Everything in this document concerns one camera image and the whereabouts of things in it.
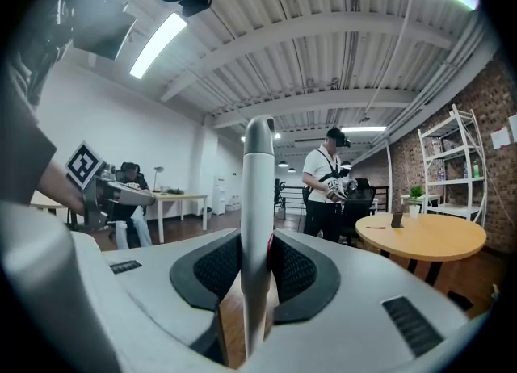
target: potted plant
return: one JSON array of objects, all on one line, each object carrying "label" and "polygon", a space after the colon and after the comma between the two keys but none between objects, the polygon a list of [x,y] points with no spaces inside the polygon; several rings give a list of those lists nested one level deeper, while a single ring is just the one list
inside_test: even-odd
[{"label": "potted plant", "polygon": [[413,186],[410,190],[410,200],[413,202],[410,205],[410,217],[418,218],[418,214],[420,213],[420,204],[418,203],[418,198],[420,198],[424,194],[423,188],[421,185]]}]

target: seated person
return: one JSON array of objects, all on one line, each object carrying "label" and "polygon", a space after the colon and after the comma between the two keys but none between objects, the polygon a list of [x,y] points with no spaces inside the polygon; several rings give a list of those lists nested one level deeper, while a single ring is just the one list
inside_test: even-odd
[{"label": "seated person", "polygon": [[[149,190],[149,185],[147,185],[144,177],[141,174],[138,174],[138,168],[134,163],[126,164],[124,168],[124,176],[119,179],[119,181],[136,189],[143,191]],[[149,228],[147,227],[147,221],[144,218],[144,209],[140,206],[137,207],[131,216],[131,220],[137,231],[138,238],[140,239],[140,246],[152,246],[153,243],[151,242],[151,236],[149,235]],[[124,221],[115,222],[115,239],[118,249],[129,248],[126,228],[127,225]]]}]

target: paper on wall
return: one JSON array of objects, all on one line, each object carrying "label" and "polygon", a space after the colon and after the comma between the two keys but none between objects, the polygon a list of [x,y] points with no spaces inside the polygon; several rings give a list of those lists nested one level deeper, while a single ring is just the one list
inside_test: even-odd
[{"label": "paper on wall", "polygon": [[514,143],[517,144],[517,115],[510,116],[508,118],[510,122],[511,133],[514,136]]},{"label": "paper on wall", "polygon": [[499,149],[502,146],[510,144],[510,135],[508,134],[508,128],[506,126],[498,131],[492,132],[491,136],[494,149]]}]

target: black pants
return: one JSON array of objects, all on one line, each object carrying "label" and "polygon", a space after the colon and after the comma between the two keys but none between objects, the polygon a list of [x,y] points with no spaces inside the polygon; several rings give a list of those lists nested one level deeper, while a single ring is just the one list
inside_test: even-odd
[{"label": "black pants", "polygon": [[307,201],[304,233],[315,237],[320,230],[323,239],[338,242],[341,232],[341,204]]}]

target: wooden floor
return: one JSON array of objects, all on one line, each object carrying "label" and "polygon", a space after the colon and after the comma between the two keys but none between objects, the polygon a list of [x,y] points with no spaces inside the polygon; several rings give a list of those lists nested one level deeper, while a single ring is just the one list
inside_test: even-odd
[{"label": "wooden floor", "polygon": [[[214,216],[208,221],[208,231],[202,229],[200,218],[185,217],[185,220],[171,219],[164,221],[165,242],[175,242],[192,237],[198,237],[204,233],[210,233],[224,228],[240,227],[241,212],[230,212],[223,216]],[[275,219],[276,228],[287,228],[302,231],[304,217],[287,215],[285,220]],[[158,244],[158,225],[156,221],[149,222],[149,231],[154,244]],[[115,249],[116,246],[109,240],[107,233],[96,233],[94,238],[103,251]],[[370,245],[359,243],[360,248],[379,252]],[[409,259],[394,257],[391,259],[397,264],[407,267]],[[419,262],[415,275],[424,279],[427,275],[429,264]],[[467,311],[467,315],[474,317],[485,312],[490,307],[490,294],[492,284],[500,285],[505,274],[506,263],[501,258],[481,251],[476,255],[459,262],[445,262],[435,288],[444,294],[449,291],[461,294],[468,298],[473,306]],[[268,312],[266,334],[271,327],[271,312],[278,305],[275,292],[275,280],[271,277],[271,289],[268,295]],[[228,351],[229,366],[239,367],[245,360],[244,324],[242,319],[242,293],[240,277],[235,279],[228,295],[221,302],[221,319],[225,332],[226,348]]]}]

